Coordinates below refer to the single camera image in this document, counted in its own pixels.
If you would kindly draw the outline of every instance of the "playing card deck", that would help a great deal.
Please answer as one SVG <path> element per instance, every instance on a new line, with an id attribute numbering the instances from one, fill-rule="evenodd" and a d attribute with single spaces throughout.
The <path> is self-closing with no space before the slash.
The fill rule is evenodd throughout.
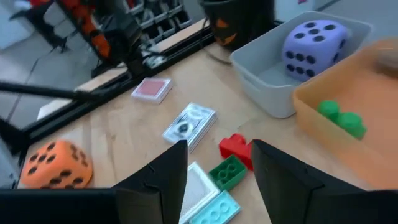
<path id="1" fill-rule="evenodd" d="M 187 140 L 191 153 L 216 119 L 216 111 L 190 103 L 166 129 L 163 138 L 172 144 Z"/>
<path id="2" fill-rule="evenodd" d="M 142 101 L 160 104 L 172 88 L 169 78 L 145 78 L 131 96 Z"/>
<path id="3" fill-rule="evenodd" d="M 188 166 L 187 184 L 179 223 L 188 223 L 195 214 L 219 193 L 220 190 L 207 176 L 205 171 L 196 162 L 193 162 Z"/>

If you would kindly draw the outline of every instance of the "bucket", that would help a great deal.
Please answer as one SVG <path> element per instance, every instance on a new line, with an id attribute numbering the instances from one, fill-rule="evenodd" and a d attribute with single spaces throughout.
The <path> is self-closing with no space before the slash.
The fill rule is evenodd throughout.
<path id="1" fill-rule="evenodd" d="M 217 43 L 236 50 L 273 28 L 274 0 L 200 0 Z"/>

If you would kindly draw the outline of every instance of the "orange tray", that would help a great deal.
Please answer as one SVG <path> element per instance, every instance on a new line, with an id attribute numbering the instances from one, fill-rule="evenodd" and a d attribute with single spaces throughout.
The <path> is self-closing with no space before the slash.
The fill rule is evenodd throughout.
<path id="1" fill-rule="evenodd" d="M 386 75 L 376 63 L 381 49 L 394 48 L 398 39 L 375 42 L 293 93 L 298 125 L 375 189 L 398 189 L 398 72 Z M 318 113 L 323 100 L 360 115 L 368 129 L 363 139 Z"/>

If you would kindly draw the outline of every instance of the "wooden table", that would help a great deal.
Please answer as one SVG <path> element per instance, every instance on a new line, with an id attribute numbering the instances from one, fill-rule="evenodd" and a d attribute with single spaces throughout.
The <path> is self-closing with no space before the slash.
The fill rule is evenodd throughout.
<path id="1" fill-rule="evenodd" d="M 200 29 L 194 24 L 159 44 L 161 49 Z M 209 51 L 228 58 L 228 53 L 213 44 Z M 112 70 L 83 85 L 90 90 L 124 70 Z M 60 131 L 34 144 L 28 153 L 53 139 L 69 139 L 81 146 L 94 163 L 92 187 L 110 187 L 170 147 L 162 133 L 189 102 L 217 110 L 218 120 L 200 141 L 189 163 L 197 161 L 212 170 L 222 158 L 218 143 L 233 133 L 247 139 L 262 139 L 294 157 L 349 183 L 368 189 L 329 152 L 322 149 L 295 124 L 295 117 L 275 119 L 256 106 L 243 92 L 232 67 L 222 65 L 199 51 L 158 74 L 171 78 L 173 88 L 160 105 L 134 100 L 127 91 L 108 104 L 76 120 Z M 40 116 L 59 108 L 65 100 L 44 106 Z M 254 174 L 248 173 L 231 195 L 242 206 L 242 212 L 231 223 L 271 223 L 259 193 Z"/>

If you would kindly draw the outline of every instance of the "green lego brick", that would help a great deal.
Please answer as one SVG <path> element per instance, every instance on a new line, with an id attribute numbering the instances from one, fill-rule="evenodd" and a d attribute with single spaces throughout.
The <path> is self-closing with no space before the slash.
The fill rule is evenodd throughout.
<path id="1" fill-rule="evenodd" d="M 209 172 L 211 179 L 221 190 L 231 190 L 246 175 L 246 166 L 234 155 Z"/>
<path id="2" fill-rule="evenodd" d="M 355 113 L 341 113 L 337 119 L 337 125 L 357 139 L 362 139 L 366 133 L 362 118 Z"/>
<path id="3" fill-rule="evenodd" d="M 318 106 L 318 112 L 336 123 L 340 113 L 340 107 L 334 100 L 323 100 Z"/>

